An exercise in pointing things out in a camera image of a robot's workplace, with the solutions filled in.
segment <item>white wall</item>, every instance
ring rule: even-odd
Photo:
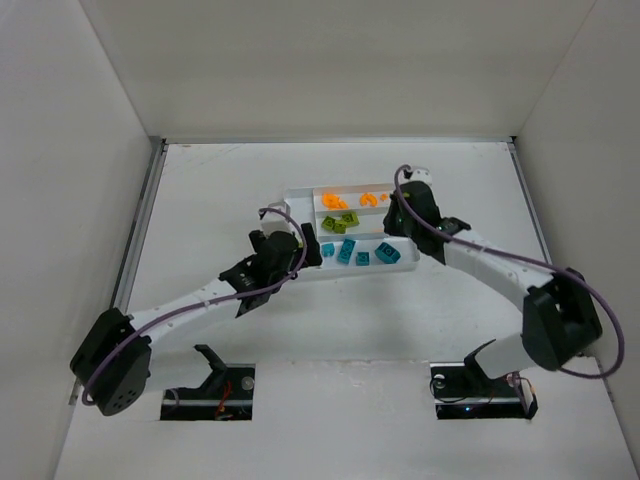
[[[81,0],[171,136],[513,135],[594,0]]]
[[[598,0],[517,142],[556,262],[571,264],[610,299],[627,338],[610,380],[640,462],[640,3]],[[611,329],[598,344],[616,351]]]
[[[149,159],[77,0],[0,1],[0,465],[50,475]]]

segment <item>white floor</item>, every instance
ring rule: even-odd
[[[130,311],[250,254],[257,208],[285,189],[389,182],[401,163],[430,168],[444,215],[541,257],[502,143],[172,146]],[[533,369],[532,423],[436,421],[424,361],[459,360],[520,327],[505,299],[430,259],[292,282],[202,334],[224,360],[257,362],[253,421],[160,423],[159,393],[109,419],[78,407],[57,478],[636,478],[602,382]]]

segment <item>lego brick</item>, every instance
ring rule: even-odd
[[[324,228],[325,230],[328,230],[330,232],[333,232],[333,227],[336,224],[336,219],[333,217],[325,217],[324,220],[322,221],[322,228]]]
[[[338,262],[344,263],[345,265],[349,265],[349,261],[351,260],[351,254],[353,253],[353,249],[356,246],[355,240],[351,240],[350,238],[345,238],[342,242],[342,247],[340,248],[340,253],[338,254]]]
[[[356,246],[356,241],[350,238],[345,238],[342,241],[342,248],[345,252],[353,253],[353,248]]]
[[[356,265],[359,267],[366,267],[369,265],[369,252],[356,253]]]
[[[357,227],[360,225],[360,220],[358,219],[358,215],[355,212],[347,212],[342,215],[342,221],[347,224],[347,228],[349,227]]]
[[[342,220],[336,220],[333,224],[333,231],[335,233],[347,233],[347,224]]]
[[[325,243],[322,245],[322,256],[323,257],[333,257],[336,253],[336,247],[333,243]]]
[[[376,257],[387,264],[397,263],[400,260],[400,252],[386,242],[382,242],[374,253]]]

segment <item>white enclosure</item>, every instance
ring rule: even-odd
[[[593,0],[81,0],[147,132],[514,135]]]

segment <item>green lego brick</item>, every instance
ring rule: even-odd
[[[336,220],[333,224],[333,231],[335,233],[347,233],[347,224],[342,220]]]
[[[342,221],[347,224],[347,227],[357,227],[360,225],[360,220],[358,220],[358,215],[356,215],[355,212],[343,214]]]
[[[335,226],[335,224],[336,224],[335,218],[325,217],[324,220],[322,221],[322,228],[330,232],[333,232],[333,227]]]

